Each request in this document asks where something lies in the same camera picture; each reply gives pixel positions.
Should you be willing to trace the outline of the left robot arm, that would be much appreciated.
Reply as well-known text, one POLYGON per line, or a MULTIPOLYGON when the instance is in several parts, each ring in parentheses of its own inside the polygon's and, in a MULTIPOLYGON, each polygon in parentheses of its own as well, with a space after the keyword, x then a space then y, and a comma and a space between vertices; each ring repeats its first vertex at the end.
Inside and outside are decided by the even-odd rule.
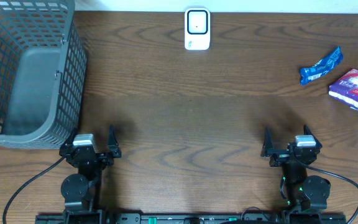
POLYGON ((114 126, 109 127, 108 152, 96 152, 92 134, 78 134, 75 128, 61 145, 59 155, 78 172, 62 182, 61 194, 65 199, 64 223, 115 223, 114 215, 99 205, 102 172, 122 156, 114 135, 114 126))

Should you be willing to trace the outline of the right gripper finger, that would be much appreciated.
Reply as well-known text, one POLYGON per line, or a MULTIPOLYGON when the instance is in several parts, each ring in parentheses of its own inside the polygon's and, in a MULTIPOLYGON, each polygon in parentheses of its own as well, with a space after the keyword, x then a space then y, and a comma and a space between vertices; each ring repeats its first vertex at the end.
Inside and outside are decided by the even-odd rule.
POLYGON ((272 135, 271 135, 270 129, 268 127, 266 127, 264 143, 262 146, 260 156, 261 157, 270 157, 273 154, 273 152, 274 152, 274 145, 273 145, 273 141, 272 141, 272 135))
POLYGON ((304 135, 310 135, 313 137, 314 141, 316 142, 316 147, 321 149, 323 145, 320 143, 320 141, 315 137, 315 135, 310 131, 310 128, 307 124, 303 126, 304 135))

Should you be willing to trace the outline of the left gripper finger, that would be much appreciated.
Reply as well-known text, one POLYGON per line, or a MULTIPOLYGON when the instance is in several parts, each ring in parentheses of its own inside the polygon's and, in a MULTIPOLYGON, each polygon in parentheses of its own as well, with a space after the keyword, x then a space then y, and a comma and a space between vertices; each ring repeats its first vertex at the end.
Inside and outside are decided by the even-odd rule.
POLYGON ((60 156, 69 156, 72 153, 72 151, 75 149, 73 142, 77 134, 78 134, 78 129, 73 128, 68 138, 60 146, 59 149, 60 156))
POLYGON ((121 148, 119 147, 119 144, 116 140, 113 125, 109 126, 109 135, 108 135, 107 146, 108 146, 108 149, 109 149, 113 158, 121 158, 122 152, 121 152, 121 148))

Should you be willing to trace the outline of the blue Oreo cookie pack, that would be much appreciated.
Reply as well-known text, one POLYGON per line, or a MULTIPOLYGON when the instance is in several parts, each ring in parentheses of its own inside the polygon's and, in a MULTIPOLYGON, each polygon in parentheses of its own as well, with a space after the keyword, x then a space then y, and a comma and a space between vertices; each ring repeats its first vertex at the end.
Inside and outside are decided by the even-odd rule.
POLYGON ((343 61, 343 58, 344 56, 341 48, 337 47, 312 67, 300 68, 300 85, 307 85, 308 83, 327 75, 343 61))

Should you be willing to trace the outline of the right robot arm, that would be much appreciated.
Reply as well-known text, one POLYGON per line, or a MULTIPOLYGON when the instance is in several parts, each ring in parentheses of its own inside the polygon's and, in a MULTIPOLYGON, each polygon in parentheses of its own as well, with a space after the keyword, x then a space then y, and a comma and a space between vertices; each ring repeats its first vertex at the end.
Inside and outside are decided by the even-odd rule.
POLYGON ((282 168, 280 193, 288 202, 288 208, 280 214, 284 223, 321 223, 321 213, 327 209, 331 183, 318 175, 308 175, 306 170, 317 159, 322 144, 309 127, 303 126, 303 131, 286 149, 276 149, 270 130, 266 129, 260 154, 270 159, 271 167, 282 168))

